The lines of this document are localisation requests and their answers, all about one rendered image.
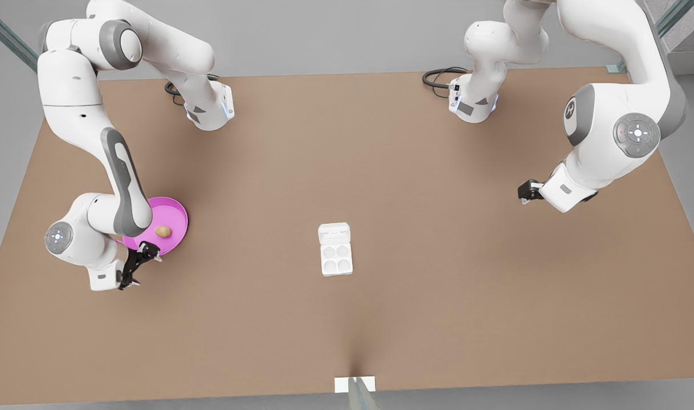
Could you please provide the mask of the silver frame post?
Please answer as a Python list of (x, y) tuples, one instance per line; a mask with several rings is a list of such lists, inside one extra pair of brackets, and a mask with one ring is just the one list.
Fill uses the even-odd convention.
[(39, 55), (0, 18), (0, 42), (16, 55), (34, 73), (37, 73)]
[[(672, 5), (655, 21), (655, 32), (659, 39), (663, 38), (693, 6), (694, 0), (674, 0)], [(620, 60), (616, 64), (606, 65), (606, 70), (608, 73), (627, 73), (624, 60)]]
[(334, 378), (334, 392), (348, 394), (349, 410), (380, 410), (375, 391), (375, 376)]

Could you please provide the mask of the white egg box lid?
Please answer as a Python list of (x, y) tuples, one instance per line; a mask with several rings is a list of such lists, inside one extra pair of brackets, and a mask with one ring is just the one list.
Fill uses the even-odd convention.
[(350, 243), (350, 226), (344, 222), (322, 224), (318, 228), (318, 237), (321, 245)]

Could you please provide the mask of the pink round plate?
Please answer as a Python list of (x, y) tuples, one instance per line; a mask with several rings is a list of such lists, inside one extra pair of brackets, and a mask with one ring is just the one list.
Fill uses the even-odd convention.
[[(153, 213), (150, 226), (144, 233), (134, 237), (123, 236), (118, 242), (136, 250), (142, 241), (148, 241), (156, 244), (161, 249), (160, 256), (162, 256), (175, 249), (185, 238), (188, 228), (188, 217), (183, 205), (173, 198), (158, 196), (149, 198), (148, 203)], [(154, 233), (154, 229), (161, 225), (172, 229), (171, 237), (160, 238)]]

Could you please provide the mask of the white egg box base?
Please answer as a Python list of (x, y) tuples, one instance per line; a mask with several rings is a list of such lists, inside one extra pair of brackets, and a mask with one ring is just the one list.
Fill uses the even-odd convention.
[(321, 273), (324, 277), (349, 275), (354, 272), (350, 243), (321, 244)]

